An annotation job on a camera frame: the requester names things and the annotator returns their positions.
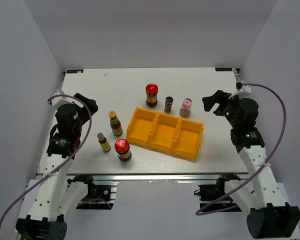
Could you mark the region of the yellow-cap green-label sauce bottle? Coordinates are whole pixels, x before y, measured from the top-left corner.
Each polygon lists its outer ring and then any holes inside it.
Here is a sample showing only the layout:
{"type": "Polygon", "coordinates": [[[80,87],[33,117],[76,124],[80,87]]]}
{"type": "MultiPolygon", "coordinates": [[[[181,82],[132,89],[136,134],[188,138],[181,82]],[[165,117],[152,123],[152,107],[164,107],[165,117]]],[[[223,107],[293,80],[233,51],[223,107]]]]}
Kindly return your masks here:
{"type": "Polygon", "coordinates": [[[120,120],[117,117],[117,114],[115,111],[110,111],[108,113],[109,121],[110,121],[110,127],[112,130],[112,133],[114,136],[121,136],[123,134],[123,129],[120,120]]]}

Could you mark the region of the small yellow-label oil bottle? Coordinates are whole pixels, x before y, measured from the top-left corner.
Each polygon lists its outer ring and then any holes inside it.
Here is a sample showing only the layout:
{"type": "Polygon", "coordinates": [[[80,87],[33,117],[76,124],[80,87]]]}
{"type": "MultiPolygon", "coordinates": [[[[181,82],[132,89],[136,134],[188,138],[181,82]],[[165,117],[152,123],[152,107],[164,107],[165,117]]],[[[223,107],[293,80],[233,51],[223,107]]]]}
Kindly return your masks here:
{"type": "Polygon", "coordinates": [[[106,137],[100,132],[97,134],[98,142],[101,146],[103,152],[109,152],[111,150],[111,146],[106,139],[106,137]]]}

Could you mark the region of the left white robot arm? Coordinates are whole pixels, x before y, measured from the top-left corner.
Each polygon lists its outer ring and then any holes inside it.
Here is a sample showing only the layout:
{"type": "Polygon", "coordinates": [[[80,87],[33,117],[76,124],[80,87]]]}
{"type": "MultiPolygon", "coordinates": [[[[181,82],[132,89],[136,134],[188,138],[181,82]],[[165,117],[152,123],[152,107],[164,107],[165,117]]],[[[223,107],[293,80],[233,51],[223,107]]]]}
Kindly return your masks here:
{"type": "Polygon", "coordinates": [[[95,196],[96,187],[90,181],[76,180],[69,193],[61,195],[68,171],[86,137],[81,137],[85,123],[92,123],[98,111],[94,99],[80,93],[74,96],[56,94],[48,100],[56,109],[56,124],[52,127],[47,148],[47,162],[42,179],[34,187],[38,193],[26,217],[18,218],[15,229],[22,240],[63,240],[67,234],[66,216],[80,199],[95,196]]]}

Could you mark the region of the right blue table label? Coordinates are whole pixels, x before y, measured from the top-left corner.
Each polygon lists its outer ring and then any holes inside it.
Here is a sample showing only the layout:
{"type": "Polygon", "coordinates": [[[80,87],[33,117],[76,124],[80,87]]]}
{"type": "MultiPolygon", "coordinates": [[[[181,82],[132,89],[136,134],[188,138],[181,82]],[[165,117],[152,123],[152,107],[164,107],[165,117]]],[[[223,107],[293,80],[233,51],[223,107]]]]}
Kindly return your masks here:
{"type": "Polygon", "coordinates": [[[232,72],[233,69],[231,67],[215,67],[216,72],[232,72]]]}

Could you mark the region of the blue table label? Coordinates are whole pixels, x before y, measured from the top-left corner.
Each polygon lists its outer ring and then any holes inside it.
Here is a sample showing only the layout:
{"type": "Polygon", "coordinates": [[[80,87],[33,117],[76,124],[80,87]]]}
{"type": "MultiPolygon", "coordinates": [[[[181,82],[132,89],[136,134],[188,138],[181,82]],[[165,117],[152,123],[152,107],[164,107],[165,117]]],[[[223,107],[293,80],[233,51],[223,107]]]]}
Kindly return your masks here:
{"type": "Polygon", "coordinates": [[[67,74],[82,74],[83,72],[83,69],[68,69],[66,71],[67,74]]]}
{"type": "Polygon", "coordinates": [[[233,69],[231,67],[215,67],[216,72],[232,72],[233,69]]]}

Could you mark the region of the pink-cap spice shaker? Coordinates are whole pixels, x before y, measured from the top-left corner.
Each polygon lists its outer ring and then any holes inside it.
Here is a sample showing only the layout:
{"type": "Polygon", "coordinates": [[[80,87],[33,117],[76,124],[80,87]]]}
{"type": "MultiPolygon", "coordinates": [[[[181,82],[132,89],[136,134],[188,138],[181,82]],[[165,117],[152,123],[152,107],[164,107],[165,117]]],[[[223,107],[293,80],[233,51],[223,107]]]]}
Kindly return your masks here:
{"type": "Polygon", "coordinates": [[[188,118],[191,115],[192,100],[190,98],[185,98],[179,110],[179,115],[182,118],[188,118]]]}

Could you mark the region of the left blue table label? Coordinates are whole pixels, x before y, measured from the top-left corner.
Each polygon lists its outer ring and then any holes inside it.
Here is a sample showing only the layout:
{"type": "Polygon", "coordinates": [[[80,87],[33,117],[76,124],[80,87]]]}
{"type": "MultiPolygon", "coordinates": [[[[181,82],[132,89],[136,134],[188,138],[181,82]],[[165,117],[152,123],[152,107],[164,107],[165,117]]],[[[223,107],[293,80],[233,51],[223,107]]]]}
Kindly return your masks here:
{"type": "Polygon", "coordinates": [[[82,74],[83,72],[83,69],[68,69],[66,71],[67,74],[82,74]]]}

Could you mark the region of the black-cap spice jar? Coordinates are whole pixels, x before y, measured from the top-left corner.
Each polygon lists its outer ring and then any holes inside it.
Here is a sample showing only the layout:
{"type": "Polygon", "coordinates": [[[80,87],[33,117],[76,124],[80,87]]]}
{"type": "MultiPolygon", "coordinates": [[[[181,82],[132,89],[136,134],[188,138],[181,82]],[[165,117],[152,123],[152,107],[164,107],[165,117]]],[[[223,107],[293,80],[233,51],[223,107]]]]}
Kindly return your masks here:
{"type": "Polygon", "coordinates": [[[165,106],[164,106],[164,112],[166,114],[169,114],[172,110],[172,105],[173,105],[174,99],[171,96],[167,96],[165,98],[165,106]]]}

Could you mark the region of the front red-lid sauce jar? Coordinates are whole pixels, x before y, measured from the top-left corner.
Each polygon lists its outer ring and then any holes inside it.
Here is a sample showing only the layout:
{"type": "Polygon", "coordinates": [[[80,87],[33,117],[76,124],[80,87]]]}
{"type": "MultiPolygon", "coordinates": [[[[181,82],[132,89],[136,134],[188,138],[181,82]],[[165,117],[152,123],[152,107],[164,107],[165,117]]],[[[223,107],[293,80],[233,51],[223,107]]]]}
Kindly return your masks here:
{"type": "Polygon", "coordinates": [[[131,159],[132,153],[130,150],[130,144],[126,139],[118,139],[114,144],[114,148],[117,152],[118,158],[122,162],[127,162],[131,159]]]}

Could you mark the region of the red-lid sauce jar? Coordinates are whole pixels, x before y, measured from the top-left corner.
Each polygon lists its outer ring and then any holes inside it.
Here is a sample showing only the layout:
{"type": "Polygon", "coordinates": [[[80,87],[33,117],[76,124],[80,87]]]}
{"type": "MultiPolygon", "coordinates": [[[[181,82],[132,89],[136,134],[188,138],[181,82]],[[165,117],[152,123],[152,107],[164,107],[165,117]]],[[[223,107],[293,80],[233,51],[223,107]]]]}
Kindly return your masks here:
{"type": "Polygon", "coordinates": [[[154,108],[158,104],[158,95],[159,88],[156,84],[150,83],[145,87],[146,92],[146,104],[150,108],[154,108]]]}
{"type": "Polygon", "coordinates": [[[122,162],[127,162],[131,159],[132,153],[130,150],[130,144],[126,139],[118,139],[114,144],[114,148],[117,152],[118,158],[122,162]]]}

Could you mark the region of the yellow three-compartment bin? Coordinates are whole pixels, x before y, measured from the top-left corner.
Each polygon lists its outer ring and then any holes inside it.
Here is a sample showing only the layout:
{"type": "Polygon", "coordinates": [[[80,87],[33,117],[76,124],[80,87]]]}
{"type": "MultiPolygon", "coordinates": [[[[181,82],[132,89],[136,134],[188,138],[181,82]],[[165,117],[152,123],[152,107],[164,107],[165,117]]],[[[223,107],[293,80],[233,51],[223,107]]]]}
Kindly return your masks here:
{"type": "Polygon", "coordinates": [[[195,161],[203,132],[201,122],[137,107],[127,127],[126,139],[135,146],[195,161]]]}

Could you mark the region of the rear red-lid sauce jar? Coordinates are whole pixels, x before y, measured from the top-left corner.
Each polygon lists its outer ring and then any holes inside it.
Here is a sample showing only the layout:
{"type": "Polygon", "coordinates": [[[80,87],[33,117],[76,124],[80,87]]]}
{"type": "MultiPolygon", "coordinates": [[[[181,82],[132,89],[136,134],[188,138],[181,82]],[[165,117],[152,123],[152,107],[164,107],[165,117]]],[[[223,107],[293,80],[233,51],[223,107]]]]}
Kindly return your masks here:
{"type": "Polygon", "coordinates": [[[150,108],[154,108],[158,104],[158,95],[159,88],[156,84],[150,83],[145,87],[146,92],[146,104],[150,108]]]}

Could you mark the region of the aluminium table rail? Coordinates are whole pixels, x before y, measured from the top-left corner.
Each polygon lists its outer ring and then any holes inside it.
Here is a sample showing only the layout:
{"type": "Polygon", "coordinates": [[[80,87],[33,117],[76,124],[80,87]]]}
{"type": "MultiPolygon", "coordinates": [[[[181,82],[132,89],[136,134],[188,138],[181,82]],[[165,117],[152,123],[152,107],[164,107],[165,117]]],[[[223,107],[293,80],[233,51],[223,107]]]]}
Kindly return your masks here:
{"type": "Polygon", "coordinates": [[[88,174],[79,173],[79,175],[89,176],[94,181],[207,181],[216,180],[226,173],[212,174],[88,174]]]}

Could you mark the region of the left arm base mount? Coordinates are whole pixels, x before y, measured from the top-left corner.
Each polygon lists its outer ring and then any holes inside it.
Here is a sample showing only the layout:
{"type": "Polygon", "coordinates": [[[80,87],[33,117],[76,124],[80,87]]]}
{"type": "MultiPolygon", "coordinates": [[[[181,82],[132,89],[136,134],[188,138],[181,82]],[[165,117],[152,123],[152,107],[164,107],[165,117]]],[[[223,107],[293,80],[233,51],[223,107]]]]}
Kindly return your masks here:
{"type": "Polygon", "coordinates": [[[92,175],[79,174],[73,179],[68,178],[68,188],[75,182],[82,182],[87,186],[87,195],[79,202],[78,210],[111,210],[113,203],[111,199],[111,185],[95,184],[92,175]]]}

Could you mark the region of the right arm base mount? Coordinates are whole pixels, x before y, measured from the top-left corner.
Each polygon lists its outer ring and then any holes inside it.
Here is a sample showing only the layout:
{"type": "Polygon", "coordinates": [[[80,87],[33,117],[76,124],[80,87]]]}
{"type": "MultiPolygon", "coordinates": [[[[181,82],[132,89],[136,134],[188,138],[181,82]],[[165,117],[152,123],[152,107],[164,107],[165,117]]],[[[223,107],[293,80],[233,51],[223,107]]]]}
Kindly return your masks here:
{"type": "MultiPolygon", "coordinates": [[[[221,174],[214,184],[201,184],[193,193],[199,196],[201,201],[200,207],[206,206],[208,203],[220,198],[225,194],[225,182],[232,180],[240,181],[241,178],[234,173],[221,174]]],[[[228,196],[223,200],[215,203],[202,211],[202,213],[222,210],[223,212],[241,212],[234,200],[228,196]]]]}

